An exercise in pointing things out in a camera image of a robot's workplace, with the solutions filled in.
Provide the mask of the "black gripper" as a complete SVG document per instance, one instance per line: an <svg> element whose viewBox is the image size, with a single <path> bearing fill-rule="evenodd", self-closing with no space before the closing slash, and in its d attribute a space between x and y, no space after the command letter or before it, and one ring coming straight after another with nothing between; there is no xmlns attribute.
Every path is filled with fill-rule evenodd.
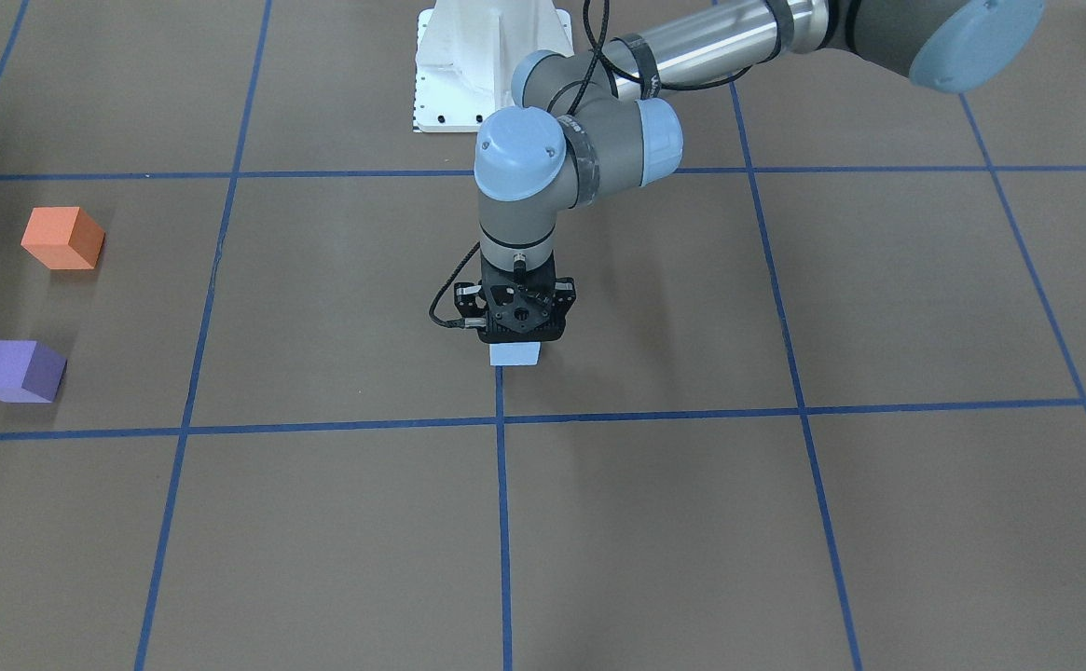
<svg viewBox="0 0 1086 671"><path fill-rule="evenodd" d="M483 259L479 283L452 284L459 326L487 344L556 341L576 297L571 277L559 277L552 258L525 273L504 271Z"/></svg>

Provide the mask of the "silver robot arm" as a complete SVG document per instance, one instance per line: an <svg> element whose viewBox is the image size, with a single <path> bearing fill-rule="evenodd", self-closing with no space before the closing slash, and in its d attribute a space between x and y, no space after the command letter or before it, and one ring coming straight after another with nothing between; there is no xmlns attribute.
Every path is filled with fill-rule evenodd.
<svg viewBox="0 0 1086 671"><path fill-rule="evenodd" d="M555 341L574 281L556 273L563 210L656 183L683 156L666 94L727 88L756 65L842 50L918 88L961 94L1001 73L1044 16L1041 1L722 1L637 34L608 35L572 56L540 50L510 77L509 106L480 124L473 145L480 277L439 290L483 343Z"/></svg>

